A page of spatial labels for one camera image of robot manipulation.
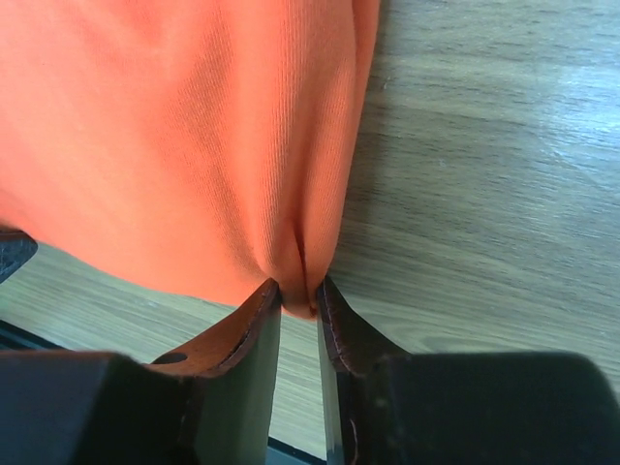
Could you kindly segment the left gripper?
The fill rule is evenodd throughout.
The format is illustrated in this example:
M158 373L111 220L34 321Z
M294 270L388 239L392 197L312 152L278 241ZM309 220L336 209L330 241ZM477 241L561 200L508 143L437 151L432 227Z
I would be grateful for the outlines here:
M0 283L6 281L38 251L38 243L25 232L0 233Z

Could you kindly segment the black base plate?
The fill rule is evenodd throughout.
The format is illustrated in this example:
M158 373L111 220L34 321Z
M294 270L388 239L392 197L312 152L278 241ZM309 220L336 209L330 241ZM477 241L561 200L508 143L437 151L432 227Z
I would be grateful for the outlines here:
M62 347L18 326L0 321L0 350L62 350Z

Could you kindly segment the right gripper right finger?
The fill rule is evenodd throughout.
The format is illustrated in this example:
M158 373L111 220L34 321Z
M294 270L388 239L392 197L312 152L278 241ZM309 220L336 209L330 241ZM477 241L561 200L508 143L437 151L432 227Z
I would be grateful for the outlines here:
M379 464L393 421L389 364L407 355L364 320L326 278L317 326L329 464Z

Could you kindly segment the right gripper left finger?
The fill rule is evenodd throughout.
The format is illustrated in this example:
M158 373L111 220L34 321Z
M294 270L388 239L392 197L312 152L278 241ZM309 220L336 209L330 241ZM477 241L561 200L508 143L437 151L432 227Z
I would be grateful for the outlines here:
M149 364L190 383L177 443L200 464L265 463L280 328L280 291L267 280L229 316Z

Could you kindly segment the orange t shirt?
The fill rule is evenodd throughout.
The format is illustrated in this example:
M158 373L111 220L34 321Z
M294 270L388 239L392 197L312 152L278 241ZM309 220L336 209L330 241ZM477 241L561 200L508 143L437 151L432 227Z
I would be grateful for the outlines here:
M147 288L310 319L376 1L5 1L1 227Z

